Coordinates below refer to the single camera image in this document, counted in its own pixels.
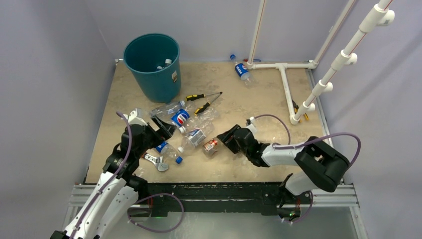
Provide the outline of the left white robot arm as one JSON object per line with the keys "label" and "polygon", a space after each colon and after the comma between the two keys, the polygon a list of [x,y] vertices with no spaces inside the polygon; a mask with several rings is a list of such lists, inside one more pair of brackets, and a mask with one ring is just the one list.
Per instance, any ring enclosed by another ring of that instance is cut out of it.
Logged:
{"label": "left white robot arm", "polygon": [[51,238],[102,239],[131,205],[151,198],[148,182],[133,173],[146,151],[170,139],[176,126],[152,117],[159,127],[154,130],[135,111],[129,115],[117,112],[117,115],[126,123],[121,142],[106,159],[94,190],[78,214],[63,231],[54,231]]}

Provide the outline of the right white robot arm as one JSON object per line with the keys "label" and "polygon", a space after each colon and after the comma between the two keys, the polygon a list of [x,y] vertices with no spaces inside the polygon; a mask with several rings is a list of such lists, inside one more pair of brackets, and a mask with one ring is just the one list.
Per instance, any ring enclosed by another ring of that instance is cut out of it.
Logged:
{"label": "right white robot arm", "polygon": [[323,138],[311,136],[299,144],[276,145],[259,142],[253,125],[235,125],[217,138],[234,154],[242,153],[257,167],[298,166],[301,172],[286,177],[280,198],[287,203],[313,189],[334,192],[351,162]]}

